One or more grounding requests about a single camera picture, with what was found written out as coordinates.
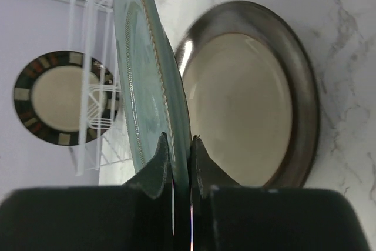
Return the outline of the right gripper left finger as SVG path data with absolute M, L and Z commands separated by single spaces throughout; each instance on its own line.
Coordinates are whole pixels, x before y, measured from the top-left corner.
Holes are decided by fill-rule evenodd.
M 1 203 L 2 250 L 172 250 L 167 137 L 123 185 L 32 188 Z

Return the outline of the black striped rim plate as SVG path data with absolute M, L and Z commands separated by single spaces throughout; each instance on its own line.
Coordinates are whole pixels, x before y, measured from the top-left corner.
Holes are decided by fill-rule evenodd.
M 16 114 L 28 131 L 59 146 L 79 144 L 84 55 L 55 51 L 32 60 L 14 84 Z M 110 129 L 120 104 L 112 73 L 90 60 L 86 142 Z

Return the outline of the teal green plate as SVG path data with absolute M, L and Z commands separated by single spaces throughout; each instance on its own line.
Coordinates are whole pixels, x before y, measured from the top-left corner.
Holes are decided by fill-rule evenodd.
M 135 171 L 167 135 L 175 190 L 189 191 L 190 122 L 179 69 L 154 0 L 113 0 L 117 61 Z

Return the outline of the brown rim cream plate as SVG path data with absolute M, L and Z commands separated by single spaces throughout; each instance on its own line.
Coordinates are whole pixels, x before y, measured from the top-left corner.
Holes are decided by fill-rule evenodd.
M 202 14 L 176 51 L 190 115 L 213 161 L 243 186 L 302 187 L 320 134 L 309 56 L 275 12 L 229 1 Z

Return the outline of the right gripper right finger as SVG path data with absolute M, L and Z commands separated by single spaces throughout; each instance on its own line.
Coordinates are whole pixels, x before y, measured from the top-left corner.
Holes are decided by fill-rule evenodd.
M 369 250 L 357 215 L 340 193 L 325 189 L 239 186 L 191 147 L 193 250 Z

